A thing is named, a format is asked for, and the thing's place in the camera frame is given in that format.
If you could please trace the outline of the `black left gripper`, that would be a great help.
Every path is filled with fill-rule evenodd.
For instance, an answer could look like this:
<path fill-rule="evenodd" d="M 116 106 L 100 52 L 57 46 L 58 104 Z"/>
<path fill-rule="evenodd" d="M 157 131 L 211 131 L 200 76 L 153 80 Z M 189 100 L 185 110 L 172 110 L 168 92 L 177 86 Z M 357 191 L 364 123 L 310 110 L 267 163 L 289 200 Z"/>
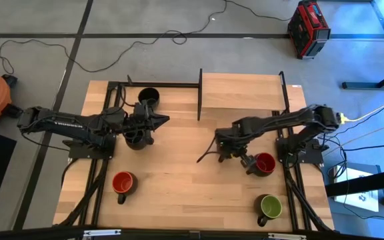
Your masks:
<path fill-rule="evenodd" d="M 134 104 L 132 113 L 125 113 L 125 132 L 136 132 L 138 130 L 158 129 L 168 122 L 168 115 L 150 113 L 151 109 L 146 101 Z"/>

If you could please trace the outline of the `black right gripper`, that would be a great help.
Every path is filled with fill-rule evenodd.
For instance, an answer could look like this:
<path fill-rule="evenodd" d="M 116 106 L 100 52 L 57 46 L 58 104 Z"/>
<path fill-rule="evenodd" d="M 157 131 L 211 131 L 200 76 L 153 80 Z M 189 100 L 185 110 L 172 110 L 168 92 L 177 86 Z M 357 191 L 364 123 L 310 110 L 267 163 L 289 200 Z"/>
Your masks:
<path fill-rule="evenodd" d="M 215 130 L 217 152 L 219 153 L 218 162 L 222 163 L 226 159 L 241 157 L 240 164 L 248 173 L 249 167 L 255 164 L 255 158 L 252 155 L 246 155 L 247 144 L 237 138 L 239 138 L 238 133 L 233 128 Z"/>

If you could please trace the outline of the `black mug yellow-red interior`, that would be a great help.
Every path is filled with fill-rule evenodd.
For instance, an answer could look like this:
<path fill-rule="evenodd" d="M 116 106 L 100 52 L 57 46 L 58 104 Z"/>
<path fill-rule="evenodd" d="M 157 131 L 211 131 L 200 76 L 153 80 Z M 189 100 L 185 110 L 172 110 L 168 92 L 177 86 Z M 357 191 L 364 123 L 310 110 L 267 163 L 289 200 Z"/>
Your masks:
<path fill-rule="evenodd" d="M 258 177 L 267 177 L 274 172 L 276 161 L 272 155 L 268 153 L 259 153 L 250 156 L 251 163 L 249 164 L 246 174 L 256 175 Z"/>

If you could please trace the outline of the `all-black coffee mug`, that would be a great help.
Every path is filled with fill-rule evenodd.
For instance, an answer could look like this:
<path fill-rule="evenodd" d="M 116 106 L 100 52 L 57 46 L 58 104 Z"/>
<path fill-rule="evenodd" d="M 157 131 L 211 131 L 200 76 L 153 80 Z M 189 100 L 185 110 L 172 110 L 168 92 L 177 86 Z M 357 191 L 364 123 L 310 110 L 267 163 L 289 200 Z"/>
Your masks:
<path fill-rule="evenodd" d="M 154 143 L 150 130 L 137 130 L 130 133 L 125 133 L 124 138 L 126 144 L 133 150 L 142 150 L 148 145 Z"/>
<path fill-rule="evenodd" d="M 160 94 L 155 88 L 147 87 L 139 92 L 138 100 L 143 105 L 147 105 L 153 110 L 156 110 L 159 106 Z"/>

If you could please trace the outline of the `black mug green interior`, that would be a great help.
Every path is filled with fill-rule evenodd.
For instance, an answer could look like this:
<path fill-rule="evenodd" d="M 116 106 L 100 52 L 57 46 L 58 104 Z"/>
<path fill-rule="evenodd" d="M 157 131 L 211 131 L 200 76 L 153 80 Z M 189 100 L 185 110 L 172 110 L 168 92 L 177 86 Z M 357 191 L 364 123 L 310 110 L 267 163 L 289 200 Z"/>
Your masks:
<path fill-rule="evenodd" d="M 278 218 L 283 212 L 282 202 L 274 195 L 259 195 L 253 202 L 257 224 L 264 227 L 268 221 Z"/>

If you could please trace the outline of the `black mug orange interior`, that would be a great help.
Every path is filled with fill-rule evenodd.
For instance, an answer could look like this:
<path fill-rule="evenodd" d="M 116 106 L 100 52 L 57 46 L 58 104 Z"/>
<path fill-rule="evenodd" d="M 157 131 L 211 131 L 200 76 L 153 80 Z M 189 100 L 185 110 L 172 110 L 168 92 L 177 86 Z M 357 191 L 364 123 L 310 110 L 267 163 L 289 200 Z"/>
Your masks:
<path fill-rule="evenodd" d="M 122 205 L 128 196 L 136 192 L 138 188 L 138 179 L 131 172 L 118 172 L 112 180 L 112 188 L 117 194 L 117 203 Z"/>

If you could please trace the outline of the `raised wooden shelf board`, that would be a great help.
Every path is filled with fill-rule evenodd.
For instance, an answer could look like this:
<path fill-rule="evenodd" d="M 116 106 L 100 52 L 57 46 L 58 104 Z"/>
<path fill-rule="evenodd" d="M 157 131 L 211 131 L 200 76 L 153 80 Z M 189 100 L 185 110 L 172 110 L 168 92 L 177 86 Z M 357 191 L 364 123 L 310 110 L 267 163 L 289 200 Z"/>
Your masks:
<path fill-rule="evenodd" d="M 204 108 L 283 110 L 279 75 L 239 73 L 202 74 Z"/>

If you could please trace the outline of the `white printed box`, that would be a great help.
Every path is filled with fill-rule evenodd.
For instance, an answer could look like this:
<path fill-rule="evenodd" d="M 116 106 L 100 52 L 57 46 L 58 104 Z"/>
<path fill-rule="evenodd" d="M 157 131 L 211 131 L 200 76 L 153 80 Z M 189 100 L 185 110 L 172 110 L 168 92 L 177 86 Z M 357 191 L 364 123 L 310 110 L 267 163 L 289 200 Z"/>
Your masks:
<path fill-rule="evenodd" d="M 359 177 L 367 177 L 372 175 L 365 171 L 360 171 L 352 168 L 346 168 L 345 172 L 339 177 L 334 179 L 334 183 L 342 182 Z M 333 200 L 338 203 L 344 203 L 346 205 L 358 207 L 360 209 L 366 209 L 375 213 L 379 212 L 378 190 L 366 191 L 361 193 L 354 193 L 347 195 L 340 195 L 333 197 Z"/>

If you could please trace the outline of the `black crossbeam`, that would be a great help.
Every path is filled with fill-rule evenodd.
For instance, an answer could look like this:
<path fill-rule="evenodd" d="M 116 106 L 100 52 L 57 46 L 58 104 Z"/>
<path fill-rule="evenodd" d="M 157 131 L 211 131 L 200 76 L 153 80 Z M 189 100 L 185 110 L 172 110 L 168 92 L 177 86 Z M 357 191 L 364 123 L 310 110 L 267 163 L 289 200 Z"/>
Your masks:
<path fill-rule="evenodd" d="M 328 197 L 384 189 L 384 172 L 325 186 Z"/>

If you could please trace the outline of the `red and black toolbox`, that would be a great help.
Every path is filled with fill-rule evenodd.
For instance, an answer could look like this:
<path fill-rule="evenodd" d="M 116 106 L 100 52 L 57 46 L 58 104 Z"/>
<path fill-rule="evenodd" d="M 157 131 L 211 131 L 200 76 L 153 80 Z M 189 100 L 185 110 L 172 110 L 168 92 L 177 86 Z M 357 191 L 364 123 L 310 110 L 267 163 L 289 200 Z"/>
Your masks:
<path fill-rule="evenodd" d="M 316 0 L 302 0 L 287 25 L 298 59 L 314 59 L 330 39 L 328 26 Z"/>

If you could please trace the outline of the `black shelf support post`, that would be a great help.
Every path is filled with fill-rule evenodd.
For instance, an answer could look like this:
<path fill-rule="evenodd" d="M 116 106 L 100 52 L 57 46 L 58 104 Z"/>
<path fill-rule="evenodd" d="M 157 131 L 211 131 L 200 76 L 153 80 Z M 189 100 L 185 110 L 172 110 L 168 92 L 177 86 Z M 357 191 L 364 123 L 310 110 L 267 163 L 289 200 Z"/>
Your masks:
<path fill-rule="evenodd" d="M 284 100 L 284 105 L 285 105 L 285 109 L 281 113 L 283 115 L 283 114 L 289 113 L 290 104 L 289 104 L 289 98 L 288 98 L 288 92 L 287 92 L 287 84 L 285 82 L 284 72 L 280 71 L 279 72 L 279 76 L 280 76 L 280 80 L 281 80 L 281 88 L 282 88 L 283 100 Z"/>
<path fill-rule="evenodd" d="M 201 108 L 202 108 L 202 84 L 203 84 L 203 69 L 199 70 L 198 80 L 198 94 L 197 94 L 197 120 L 201 119 Z"/>

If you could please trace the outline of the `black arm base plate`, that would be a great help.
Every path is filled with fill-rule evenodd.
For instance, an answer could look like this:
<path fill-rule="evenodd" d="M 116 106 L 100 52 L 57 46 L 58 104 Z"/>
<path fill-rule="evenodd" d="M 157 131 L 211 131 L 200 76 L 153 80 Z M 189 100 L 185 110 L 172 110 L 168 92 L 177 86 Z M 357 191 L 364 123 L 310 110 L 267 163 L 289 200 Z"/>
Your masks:
<path fill-rule="evenodd" d="M 72 159 L 111 159 L 115 151 L 116 140 L 116 135 L 110 134 L 105 137 L 102 147 L 75 143 L 69 148 L 69 157 Z"/>
<path fill-rule="evenodd" d="M 290 149 L 286 138 L 279 138 L 275 141 L 278 160 L 288 164 L 309 163 L 322 164 L 323 147 L 317 139 L 302 142 L 294 149 Z"/>

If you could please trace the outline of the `silver mounting bracket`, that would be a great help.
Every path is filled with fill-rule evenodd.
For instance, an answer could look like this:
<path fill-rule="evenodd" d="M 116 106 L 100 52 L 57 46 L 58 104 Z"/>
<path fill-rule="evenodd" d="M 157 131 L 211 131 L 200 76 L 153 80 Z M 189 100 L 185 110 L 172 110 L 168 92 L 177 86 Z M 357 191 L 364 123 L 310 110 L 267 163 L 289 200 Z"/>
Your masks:
<path fill-rule="evenodd" d="M 120 235 L 122 230 L 120 229 L 93 229 L 84 230 L 83 237 L 101 237 L 101 236 L 113 236 Z"/>
<path fill-rule="evenodd" d="M 296 235 L 289 233 L 268 233 L 267 238 L 274 240 L 307 240 L 306 235 Z"/>

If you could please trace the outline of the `black table edge rail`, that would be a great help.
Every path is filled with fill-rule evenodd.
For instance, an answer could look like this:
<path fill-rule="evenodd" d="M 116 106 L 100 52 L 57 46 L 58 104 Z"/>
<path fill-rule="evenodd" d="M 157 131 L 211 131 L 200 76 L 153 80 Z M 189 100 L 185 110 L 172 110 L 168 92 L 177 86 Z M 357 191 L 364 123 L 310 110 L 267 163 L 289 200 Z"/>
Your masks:
<path fill-rule="evenodd" d="M 101 238 L 115 237 L 122 238 L 144 238 L 169 239 L 169 240 L 214 240 L 214 239 L 250 239 L 265 240 L 268 239 L 268 233 L 264 231 L 192 231 L 192 230 L 158 230 L 158 229 L 122 229 L 122 228 L 97 228 L 92 225 L 80 226 L 55 226 L 38 229 L 22 229 L 0 231 L 0 240 L 66 240 L 76 238 L 93 238 L 83 237 L 84 230 L 93 229 L 120 229 L 120 235 L 101 236 Z M 357 235 L 347 235 L 335 231 L 310 231 L 298 230 L 289 234 L 306 235 L 307 240 L 384 240 L 383 238 L 364 237 Z"/>

